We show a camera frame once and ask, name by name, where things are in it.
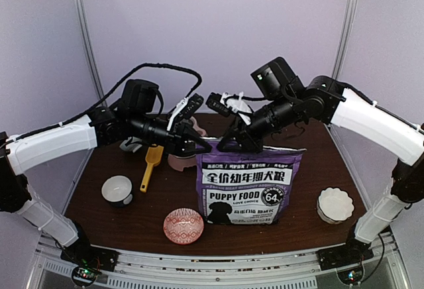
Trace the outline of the yellow plastic scoop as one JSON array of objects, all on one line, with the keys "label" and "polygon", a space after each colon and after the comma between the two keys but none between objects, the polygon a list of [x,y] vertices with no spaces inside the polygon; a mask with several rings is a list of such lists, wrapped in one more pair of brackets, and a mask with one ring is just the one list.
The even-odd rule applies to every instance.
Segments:
[{"label": "yellow plastic scoop", "polygon": [[146,193],[153,169],[161,163],[164,147],[154,146],[149,147],[145,156],[146,169],[140,184],[140,191]]}]

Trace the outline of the purple puppy food bag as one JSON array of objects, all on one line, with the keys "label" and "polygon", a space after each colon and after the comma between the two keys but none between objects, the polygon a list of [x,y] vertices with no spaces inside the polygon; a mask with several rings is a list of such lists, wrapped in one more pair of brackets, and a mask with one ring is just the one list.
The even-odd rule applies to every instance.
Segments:
[{"label": "purple puppy food bag", "polygon": [[208,137],[209,153],[198,154],[199,212],[214,225],[271,225],[290,202],[305,149],[265,146],[259,153],[221,152]]}]

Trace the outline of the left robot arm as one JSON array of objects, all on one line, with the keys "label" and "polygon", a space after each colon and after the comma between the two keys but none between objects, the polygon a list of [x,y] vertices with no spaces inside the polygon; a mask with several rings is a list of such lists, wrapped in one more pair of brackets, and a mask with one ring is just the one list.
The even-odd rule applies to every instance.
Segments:
[{"label": "left robot arm", "polygon": [[184,98],[169,120],[153,117],[157,84],[128,80],[123,94],[111,107],[93,107],[69,123],[41,132],[8,137],[1,133],[1,211],[16,213],[53,237],[62,250],[81,265],[95,260],[82,227],[64,217],[28,186],[25,172],[39,164],[80,150],[92,150],[134,138],[141,145],[162,146],[164,151],[187,157],[211,151],[211,145],[186,121],[202,104],[194,94]]}]

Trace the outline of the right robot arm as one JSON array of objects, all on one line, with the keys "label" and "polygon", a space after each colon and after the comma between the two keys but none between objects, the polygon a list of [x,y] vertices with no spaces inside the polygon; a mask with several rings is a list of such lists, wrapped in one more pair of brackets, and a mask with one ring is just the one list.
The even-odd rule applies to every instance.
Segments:
[{"label": "right robot arm", "polygon": [[409,204],[423,199],[423,129],[379,106],[348,83],[317,76],[308,86],[277,57],[255,70],[252,79],[269,103],[257,111],[242,94],[212,93],[207,106],[236,116],[217,148],[222,152],[260,152],[264,137],[288,125],[315,119],[362,135],[397,156],[387,196],[360,217],[339,256],[354,263],[365,248]]}]

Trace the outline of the pink double pet feeder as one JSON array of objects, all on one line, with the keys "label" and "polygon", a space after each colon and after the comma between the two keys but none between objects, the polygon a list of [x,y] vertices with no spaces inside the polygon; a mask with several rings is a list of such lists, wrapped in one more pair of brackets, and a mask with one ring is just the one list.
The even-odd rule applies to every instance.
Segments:
[{"label": "pink double pet feeder", "polygon": [[[198,134],[200,134],[202,137],[207,136],[207,131],[198,125],[197,119],[195,117],[190,118],[190,123],[192,124],[193,129],[196,130]],[[167,161],[168,165],[172,169],[177,170],[179,172],[183,172],[185,168],[190,168],[196,166],[197,164],[195,154],[186,157],[174,156],[172,154],[169,154]]]}]

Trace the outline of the light blue ceramic bowl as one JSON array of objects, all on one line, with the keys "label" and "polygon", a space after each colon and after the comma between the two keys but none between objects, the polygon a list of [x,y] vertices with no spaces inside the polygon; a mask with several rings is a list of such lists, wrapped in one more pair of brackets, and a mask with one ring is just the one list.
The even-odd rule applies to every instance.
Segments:
[{"label": "light blue ceramic bowl", "polygon": [[129,137],[124,140],[119,148],[124,152],[137,152],[142,147],[141,141],[138,137]]}]

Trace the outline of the red patterned ceramic dish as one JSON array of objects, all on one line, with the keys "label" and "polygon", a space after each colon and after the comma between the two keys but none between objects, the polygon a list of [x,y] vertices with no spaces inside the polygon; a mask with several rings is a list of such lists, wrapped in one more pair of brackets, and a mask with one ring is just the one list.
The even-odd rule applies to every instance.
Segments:
[{"label": "red patterned ceramic dish", "polygon": [[202,216],[190,208],[178,208],[164,219],[165,236],[177,245],[189,245],[196,242],[204,230]]}]

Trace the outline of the black white ceramic bowl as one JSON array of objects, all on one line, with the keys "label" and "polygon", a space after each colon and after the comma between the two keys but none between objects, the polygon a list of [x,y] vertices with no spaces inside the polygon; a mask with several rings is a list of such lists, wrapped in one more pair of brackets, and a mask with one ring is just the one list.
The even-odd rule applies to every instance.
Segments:
[{"label": "black white ceramic bowl", "polygon": [[112,176],[103,183],[101,195],[113,207],[126,207],[133,200],[133,184],[126,176]]}]

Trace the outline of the white scalloped ceramic bowl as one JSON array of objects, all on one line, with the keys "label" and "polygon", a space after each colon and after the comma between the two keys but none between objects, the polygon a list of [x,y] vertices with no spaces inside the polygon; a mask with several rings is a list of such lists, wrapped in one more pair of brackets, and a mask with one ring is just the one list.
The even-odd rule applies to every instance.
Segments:
[{"label": "white scalloped ceramic bowl", "polygon": [[352,216],[353,211],[352,198],[340,188],[326,188],[317,198],[317,213],[328,224],[345,222]]}]

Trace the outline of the front aluminium rail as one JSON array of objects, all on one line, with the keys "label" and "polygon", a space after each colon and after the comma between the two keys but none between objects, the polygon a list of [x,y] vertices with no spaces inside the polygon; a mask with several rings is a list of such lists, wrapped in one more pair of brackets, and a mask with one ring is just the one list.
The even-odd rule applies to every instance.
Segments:
[{"label": "front aluminium rail", "polygon": [[315,251],[228,257],[122,251],[113,271],[78,269],[42,245],[27,288],[409,288],[398,253],[376,248],[358,264],[323,270]]}]

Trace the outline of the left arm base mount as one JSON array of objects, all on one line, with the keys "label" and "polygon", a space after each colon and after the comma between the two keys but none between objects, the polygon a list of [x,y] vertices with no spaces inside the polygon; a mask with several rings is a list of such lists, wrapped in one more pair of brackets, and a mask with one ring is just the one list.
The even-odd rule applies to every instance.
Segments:
[{"label": "left arm base mount", "polygon": [[79,261],[71,272],[72,282],[81,288],[94,284],[103,271],[113,272],[119,257],[117,251],[101,247],[92,247],[90,254]]}]

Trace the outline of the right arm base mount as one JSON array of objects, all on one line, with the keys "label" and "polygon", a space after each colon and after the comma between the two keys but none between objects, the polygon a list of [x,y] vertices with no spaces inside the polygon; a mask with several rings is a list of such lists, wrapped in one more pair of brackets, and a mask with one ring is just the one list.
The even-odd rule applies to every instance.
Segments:
[{"label": "right arm base mount", "polygon": [[374,258],[370,248],[351,248],[347,244],[320,249],[317,251],[317,260],[322,271],[336,269],[339,281],[347,286],[360,286],[364,284],[380,267],[385,249],[382,251],[376,266],[366,274],[364,262]]}]

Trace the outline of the right aluminium frame post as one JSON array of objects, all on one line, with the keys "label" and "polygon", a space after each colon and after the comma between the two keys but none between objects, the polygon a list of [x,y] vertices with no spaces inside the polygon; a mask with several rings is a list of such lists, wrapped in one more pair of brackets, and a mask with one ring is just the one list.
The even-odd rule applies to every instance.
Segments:
[{"label": "right aluminium frame post", "polygon": [[343,62],[345,60],[348,42],[350,38],[350,34],[352,31],[354,18],[357,10],[358,0],[346,0],[345,12],[344,12],[344,20],[341,29],[341,35],[339,40],[339,45],[337,48],[337,53],[335,57],[335,63],[333,66],[333,71],[331,77],[334,80],[338,80],[341,75],[341,71],[343,68]]}]

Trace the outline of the aluminium frame post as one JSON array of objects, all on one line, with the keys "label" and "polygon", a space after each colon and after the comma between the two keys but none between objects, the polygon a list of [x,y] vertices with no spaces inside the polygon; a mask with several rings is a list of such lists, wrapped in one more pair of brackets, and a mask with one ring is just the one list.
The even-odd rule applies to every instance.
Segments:
[{"label": "aluminium frame post", "polygon": [[89,75],[93,82],[95,94],[98,99],[101,99],[105,95],[105,92],[103,90],[103,85],[101,83],[101,79],[97,69],[97,63],[95,60],[95,54],[94,54],[93,46],[91,43],[84,2],[83,0],[74,0],[74,4],[76,7],[79,29],[80,29],[80,33],[82,37],[82,42],[83,42],[83,50],[84,50],[85,58],[87,60],[87,65],[89,68]]},{"label": "aluminium frame post", "polygon": [[343,68],[343,62],[345,60],[348,42],[350,38],[350,34],[352,31],[354,18],[357,10],[358,0],[346,0],[345,12],[344,12],[344,20],[341,29],[341,35],[339,40],[339,45],[337,48],[337,53],[335,57],[335,63],[333,66],[333,71],[331,77],[334,80],[338,80],[341,75],[341,71]]}]

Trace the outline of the left aluminium frame post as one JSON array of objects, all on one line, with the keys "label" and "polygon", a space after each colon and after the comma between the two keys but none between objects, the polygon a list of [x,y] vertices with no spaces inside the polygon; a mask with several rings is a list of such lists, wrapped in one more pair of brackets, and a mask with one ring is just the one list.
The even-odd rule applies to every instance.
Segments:
[{"label": "left aluminium frame post", "polygon": [[84,50],[85,58],[87,60],[87,65],[89,68],[89,75],[93,82],[95,94],[98,99],[101,99],[105,95],[105,92],[103,90],[103,85],[101,83],[101,79],[97,69],[97,63],[95,60],[95,54],[94,54],[93,46],[91,43],[84,2],[83,0],[74,0],[74,4],[76,7],[79,29],[80,29],[80,33],[82,37],[82,42],[83,42],[83,50]]}]

